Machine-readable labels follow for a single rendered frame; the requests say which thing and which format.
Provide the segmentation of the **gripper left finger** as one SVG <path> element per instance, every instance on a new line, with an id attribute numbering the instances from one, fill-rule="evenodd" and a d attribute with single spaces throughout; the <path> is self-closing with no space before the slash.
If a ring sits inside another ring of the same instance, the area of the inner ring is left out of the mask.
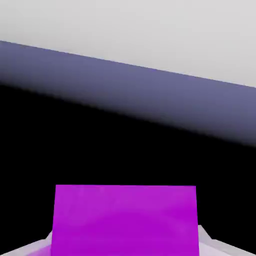
<path id="1" fill-rule="evenodd" d="M 45 239 L 35 241 L 0 256 L 51 256 L 52 231 Z"/>

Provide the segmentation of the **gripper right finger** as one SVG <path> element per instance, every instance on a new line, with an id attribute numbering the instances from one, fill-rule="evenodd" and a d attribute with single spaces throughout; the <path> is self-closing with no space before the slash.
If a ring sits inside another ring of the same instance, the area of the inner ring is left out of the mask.
<path id="1" fill-rule="evenodd" d="M 212 239 L 205 229 L 198 226 L 199 256 L 256 256 L 251 252 Z"/>

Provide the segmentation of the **small purple cube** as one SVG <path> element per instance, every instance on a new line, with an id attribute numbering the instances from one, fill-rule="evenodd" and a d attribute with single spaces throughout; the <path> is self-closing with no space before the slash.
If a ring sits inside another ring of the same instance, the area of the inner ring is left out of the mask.
<path id="1" fill-rule="evenodd" d="M 57 185 L 51 256 L 199 256 L 196 188 Z"/>

